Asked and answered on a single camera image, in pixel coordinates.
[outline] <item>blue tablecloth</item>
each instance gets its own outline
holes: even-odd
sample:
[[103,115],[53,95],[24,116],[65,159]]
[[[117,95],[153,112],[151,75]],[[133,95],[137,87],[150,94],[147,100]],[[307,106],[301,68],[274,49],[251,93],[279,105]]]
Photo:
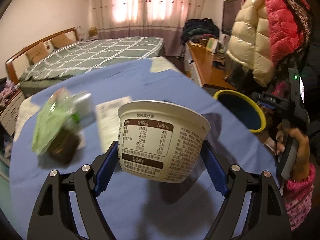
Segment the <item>blue tablecloth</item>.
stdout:
[[[131,96],[133,100],[170,101],[203,114],[211,124],[208,140],[219,152],[245,171],[269,170],[275,177],[275,161],[263,145],[223,105],[196,86],[182,73],[149,71],[151,60],[144,59],[93,71],[70,78],[34,95],[31,101],[43,106],[55,90],[66,87],[72,93],[88,91],[94,104]],[[100,155],[97,123],[85,128],[86,146],[76,153],[70,165],[63,167],[47,159],[38,163],[31,152],[36,115],[22,128],[13,144],[10,168],[12,205],[18,228],[26,239],[31,213],[44,180],[52,169],[60,173],[76,171]],[[189,178],[181,184],[159,183],[116,168],[107,190],[98,198],[100,208],[119,240],[203,239],[223,202],[199,160]],[[235,235],[241,233],[248,210],[246,195]],[[86,236],[75,194],[71,204],[79,234]]]

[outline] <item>curtain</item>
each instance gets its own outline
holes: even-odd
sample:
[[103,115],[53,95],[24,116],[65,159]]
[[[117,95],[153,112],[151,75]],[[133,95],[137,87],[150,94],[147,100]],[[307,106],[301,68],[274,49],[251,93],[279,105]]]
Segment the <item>curtain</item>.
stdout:
[[164,38],[167,56],[179,56],[187,19],[200,18],[204,0],[92,0],[92,22],[100,39]]

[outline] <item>silver screw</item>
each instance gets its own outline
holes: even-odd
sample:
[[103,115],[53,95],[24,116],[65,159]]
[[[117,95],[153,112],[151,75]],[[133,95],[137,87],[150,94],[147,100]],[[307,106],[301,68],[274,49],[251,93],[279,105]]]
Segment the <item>silver screw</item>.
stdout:
[[54,177],[58,174],[58,172],[56,170],[50,171],[50,176]]
[[271,173],[270,173],[269,171],[264,171],[264,172],[263,172],[263,175],[264,175],[265,177],[271,177]]
[[232,166],[231,166],[231,169],[232,169],[233,171],[239,171],[239,170],[240,170],[240,167],[239,167],[238,165],[232,165]]
[[88,171],[88,170],[90,170],[90,165],[83,165],[82,167],[81,167],[81,170],[83,170],[83,171]]

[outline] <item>brown pillow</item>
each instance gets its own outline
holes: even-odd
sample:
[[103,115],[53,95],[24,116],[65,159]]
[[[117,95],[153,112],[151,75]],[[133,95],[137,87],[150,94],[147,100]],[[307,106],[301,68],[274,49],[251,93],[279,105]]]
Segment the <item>brown pillow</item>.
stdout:
[[69,44],[72,43],[72,40],[70,40],[64,33],[58,35],[57,37],[54,37],[53,39],[51,39],[51,43],[52,45],[56,48],[56,49],[60,49],[64,46],[67,46]]
[[35,64],[39,62],[41,59],[47,57],[49,55],[48,51],[45,49],[43,42],[40,42],[38,45],[29,49],[26,52],[29,60]]

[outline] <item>beige puffer jacket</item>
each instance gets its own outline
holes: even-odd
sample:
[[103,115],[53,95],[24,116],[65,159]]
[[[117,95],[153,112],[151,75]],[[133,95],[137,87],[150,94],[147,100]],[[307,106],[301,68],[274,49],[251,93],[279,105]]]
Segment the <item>beige puffer jacket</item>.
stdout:
[[227,54],[252,69],[253,78],[263,87],[271,81],[275,70],[271,59],[268,13],[265,0],[246,0],[232,28]]

